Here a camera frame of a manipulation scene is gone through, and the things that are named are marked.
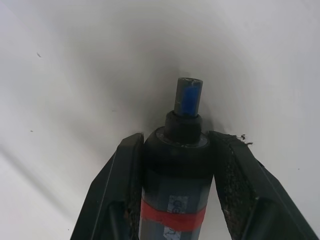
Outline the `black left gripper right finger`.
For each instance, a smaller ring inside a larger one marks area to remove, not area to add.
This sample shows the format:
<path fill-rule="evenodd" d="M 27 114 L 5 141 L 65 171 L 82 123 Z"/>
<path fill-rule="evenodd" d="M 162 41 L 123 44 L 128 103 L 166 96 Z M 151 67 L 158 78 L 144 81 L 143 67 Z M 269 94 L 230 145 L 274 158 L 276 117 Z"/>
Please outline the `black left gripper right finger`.
<path fill-rule="evenodd" d="M 316 240 L 289 194 L 235 135 L 210 131 L 214 181 L 233 240 Z"/>

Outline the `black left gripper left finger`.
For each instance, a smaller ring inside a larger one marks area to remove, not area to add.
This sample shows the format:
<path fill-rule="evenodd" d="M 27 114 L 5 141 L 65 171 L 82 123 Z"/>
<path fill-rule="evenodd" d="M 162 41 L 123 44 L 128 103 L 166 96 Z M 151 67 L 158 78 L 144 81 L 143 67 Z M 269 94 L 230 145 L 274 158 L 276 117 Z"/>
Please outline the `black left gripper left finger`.
<path fill-rule="evenodd" d="M 92 181 L 72 240 L 137 240 L 142 196 L 144 136 L 124 138 Z"/>

